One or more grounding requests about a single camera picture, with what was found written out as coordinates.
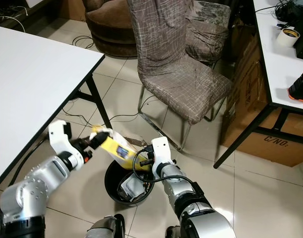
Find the table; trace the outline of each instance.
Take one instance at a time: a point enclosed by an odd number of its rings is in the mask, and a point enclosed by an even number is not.
[[[254,10],[275,6],[278,2],[279,0],[253,0]],[[296,50],[294,48],[281,47],[276,43],[276,38],[280,32],[280,28],[276,25],[282,22],[277,20],[274,14],[274,8],[256,12],[255,18],[265,69],[264,78],[268,105],[265,106],[226,152],[216,161],[214,164],[215,169],[217,169],[252,132],[303,144],[302,136],[281,132],[281,128],[289,113],[303,115],[303,103],[291,100],[287,93],[287,88],[303,73],[303,59],[296,57]],[[274,127],[272,129],[260,127],[259,125],[263,120],[277,108],[282,108],[282,110]]]
[[[93,71],[104,54],[0,27],[0,183],[86,82],[111,127]]]

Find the black trash bin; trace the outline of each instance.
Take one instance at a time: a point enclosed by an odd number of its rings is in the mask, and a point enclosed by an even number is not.
[[[140,204],[142,204],[144,202],[144,200],[148,197],[148,195],[150,194],[150,192],[153,189],[154,183],[151,184],[149,191],[140,199],[133,201],[133,202],[124,202],[121,200],[120,196],[118,195],[117,188],[118,188],[118,185],[120,184],[120,182],[122,181],[122,179],[131,172],[132,172],[131,170],[126,170],[126,169],[122,168],[116,161],[113,161],[106,170],[105,178],[104,178],[104,185],[105,185],[105,189],[106,189],[108,195],[115,202],[123,204],[123,205],[128,205],[131,207],[136,207],[136,206],[139,206]],[[147,179],[150,179],[150,180],[154,179],[154,176],[151,171],[148,173],[147,177],[148,177]]]

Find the black table leg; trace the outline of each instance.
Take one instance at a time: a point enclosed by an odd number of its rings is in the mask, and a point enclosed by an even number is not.
[[[255,119],[245,128],[242,134],[237,137],[233,144],[224,152],[224,154],[215,162],[213,167],[219,168],[220,165],[233,153],[237,147],[276,109],[274,106],[266,105],[265,108],[255,117]]]
[[[100,114],[101,114],[101,116],[103,118],[105,126],[112,129],[111,122],[108,119],[108,116],[106,114],[103,102],[102,102],[101,97],[99,95],[99,92],[98,92],[98,89],[96,87],[96,84],[94,83],[92,75],[91,75],[91,77],[89,77],[87,79],[86,83],[87,83],[87,86],[88,86],[88,88],[89,88],[89,90],[91,92],[92,98],[93,98],[95,104],[97,105],[98,110],[99,110],[99,112],[100,112]]]

